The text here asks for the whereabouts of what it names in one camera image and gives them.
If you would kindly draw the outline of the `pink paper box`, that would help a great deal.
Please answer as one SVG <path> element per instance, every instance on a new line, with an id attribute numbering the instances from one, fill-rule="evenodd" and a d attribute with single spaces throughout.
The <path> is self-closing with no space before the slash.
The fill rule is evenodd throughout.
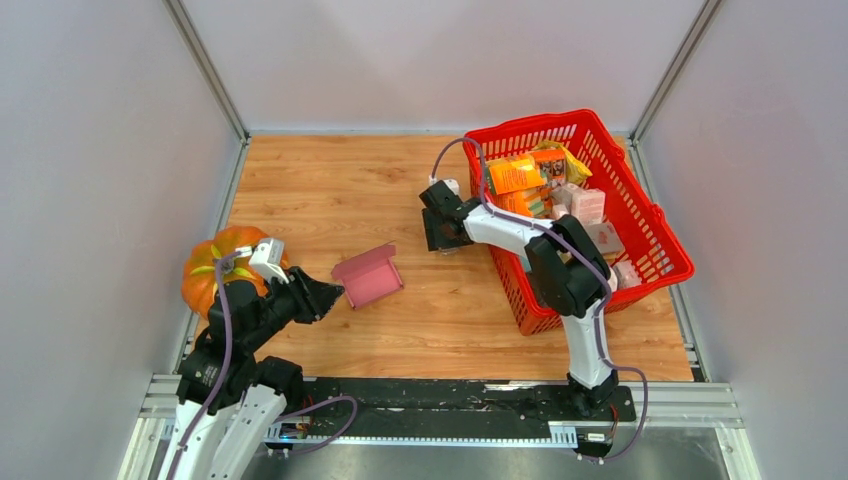
<path id="1" fill-rule="evenodd" d="M 362 309 L 404 288 L 404 282 L 393 263 L 396 246 L 386 243 L 346 259 L 331 270 L 341 283 L 354 310 Z"/>

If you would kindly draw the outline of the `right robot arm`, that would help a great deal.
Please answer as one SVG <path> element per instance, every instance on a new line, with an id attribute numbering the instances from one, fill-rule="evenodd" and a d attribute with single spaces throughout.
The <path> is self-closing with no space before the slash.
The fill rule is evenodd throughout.
<path id="1" fill-rule="evenodd" d="M 429 251 L 486 244 L 526 260 L 539 296 L 565 329 L 572 409 L 586 419 L 598 417 L 618 385 L 603 325 L 611 272 L 585 228 L 570 215 L 535 220 L 481 198 L 463 200 L 444 181 L 419 198 Z"/>

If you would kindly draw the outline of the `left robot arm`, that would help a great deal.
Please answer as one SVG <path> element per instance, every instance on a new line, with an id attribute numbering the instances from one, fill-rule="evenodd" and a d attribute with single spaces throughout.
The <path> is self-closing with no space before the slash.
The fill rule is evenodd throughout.
<path id="1" fill-rule="evenodd" d="M 301 268 L 266 291 L 247 280 L 225 284 L 208 308 L 208 327 L 178 370 L 173 434 L 162 479 L 239 479 L 275 420 L 304 405 L 301 366 L 257 351 L 291 323 L 322 320 L 345 294 Z"/>

